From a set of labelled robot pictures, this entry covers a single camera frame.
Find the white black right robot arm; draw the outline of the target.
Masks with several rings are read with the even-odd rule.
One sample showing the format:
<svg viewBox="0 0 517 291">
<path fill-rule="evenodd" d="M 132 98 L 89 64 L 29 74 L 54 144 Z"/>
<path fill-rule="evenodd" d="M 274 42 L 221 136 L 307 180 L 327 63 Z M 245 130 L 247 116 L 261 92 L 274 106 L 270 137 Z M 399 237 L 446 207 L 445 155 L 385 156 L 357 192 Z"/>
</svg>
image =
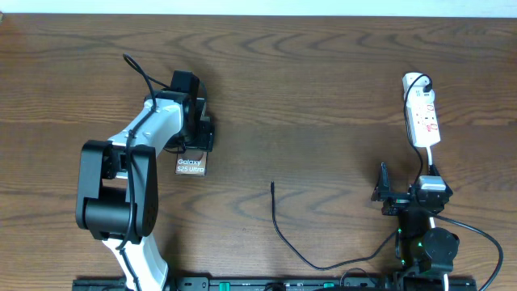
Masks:
<svg viewBox="0 0 517 291">
<path fill-rule="evenodd" d="M 444 210 L 452 190 L 431 167 L 407 192 L 394 192 L 387 166 L 380 165 L 373 201 L 381 201 L 381 212 L 398 220 L 396 255 L 402 270 L 393 274 L 396 290 L 448 290 L 460 240 L 454 233 L 437 227 L 434 216 Z"/>
</svg>

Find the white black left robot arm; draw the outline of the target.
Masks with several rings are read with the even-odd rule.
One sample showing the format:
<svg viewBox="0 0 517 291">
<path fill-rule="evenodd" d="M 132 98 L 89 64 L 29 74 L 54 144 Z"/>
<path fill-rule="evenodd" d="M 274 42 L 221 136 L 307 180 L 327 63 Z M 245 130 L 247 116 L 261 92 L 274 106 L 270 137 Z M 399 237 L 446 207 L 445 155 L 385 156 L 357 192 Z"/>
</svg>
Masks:
<svg viewBox="0 0 517 291">
<path fill-rule="evenodd" d="M 152 91 L 135 119 L 106 141 L 82 147 L 76 222 L 102 242 L 123 270 L 120 279 L 78 279 L 74 290 L 174 290 L 153 228 L 158 217 L 157 159 L 176 155 L 180 175 L 204 175 L 215 126 L 206 116 L 201 81 L 176 70 L 170 85 Z"/>
</svg>

